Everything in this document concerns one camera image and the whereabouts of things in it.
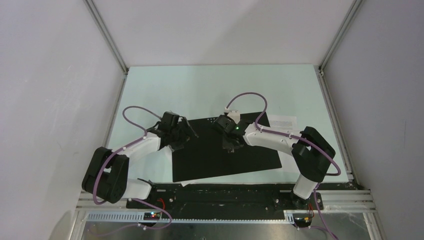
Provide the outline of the beige black file folder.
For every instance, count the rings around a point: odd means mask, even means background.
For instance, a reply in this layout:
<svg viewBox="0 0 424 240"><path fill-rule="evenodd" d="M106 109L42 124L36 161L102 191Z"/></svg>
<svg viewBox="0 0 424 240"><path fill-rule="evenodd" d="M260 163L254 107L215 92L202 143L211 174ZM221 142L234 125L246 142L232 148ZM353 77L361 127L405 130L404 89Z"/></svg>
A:
<svg viewBox="0 0 424 240"><path fill-rule="evenodd" d="M209 117L189 121L198 136L172 153L174 183L282 167L279 153L273 149L245 145L229 152L223 146L223 136L213 128L215 120Z"/></svg>

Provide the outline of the white paper stack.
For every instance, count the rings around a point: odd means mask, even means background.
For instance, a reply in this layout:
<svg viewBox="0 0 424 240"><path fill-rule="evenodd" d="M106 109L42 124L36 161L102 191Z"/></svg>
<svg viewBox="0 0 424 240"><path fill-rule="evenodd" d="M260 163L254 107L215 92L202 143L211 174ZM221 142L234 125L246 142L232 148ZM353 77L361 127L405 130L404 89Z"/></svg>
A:
<svg viewBox="0 0 424 240"><path fill-rule="evenodd" d="M194 179L194 180L185 180L185 181L181 181L180 184L182 187L186 187L188 185L194 185L194 184L201 184L202 182L199 181L198 179Z"/></svg>

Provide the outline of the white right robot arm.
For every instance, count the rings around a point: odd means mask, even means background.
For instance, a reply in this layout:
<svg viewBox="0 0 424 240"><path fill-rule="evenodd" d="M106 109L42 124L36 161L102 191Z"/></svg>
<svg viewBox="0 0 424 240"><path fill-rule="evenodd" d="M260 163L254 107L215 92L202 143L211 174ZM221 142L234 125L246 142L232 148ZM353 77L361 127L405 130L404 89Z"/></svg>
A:
<svg viewBox="0 0 424 240"><path fill-rule="evenodd" d="M310 204L311 194L328 175L330 165L336 168L337 176L341 174L340 167L334 161L336 151L313 127L307 126L298 134L293 134L260 125L256 121L234 121L225 114L220 115L212 125L223 136L228 149L262 147L292 156L299 177L290 201L297 209L304 209Z"/></svg>

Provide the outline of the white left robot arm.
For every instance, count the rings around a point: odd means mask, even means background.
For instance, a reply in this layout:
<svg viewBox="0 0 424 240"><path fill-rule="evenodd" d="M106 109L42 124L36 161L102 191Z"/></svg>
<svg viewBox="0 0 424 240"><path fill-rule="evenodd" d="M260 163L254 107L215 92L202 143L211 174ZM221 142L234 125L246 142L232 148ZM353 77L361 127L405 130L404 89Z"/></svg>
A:
<svg viewBox="0 0 424 240"><path fill-rule="evenodd" d="M83 177L82 190L91 193L97 205L114 204L128 198L138 199L145 208L153 208L158 202L158 194L152 191L152 183L129 178L130 166L163 148L183 149L188 141L197 137L185 117L166 111L141 138L117 150L97 148Z"/></svg>

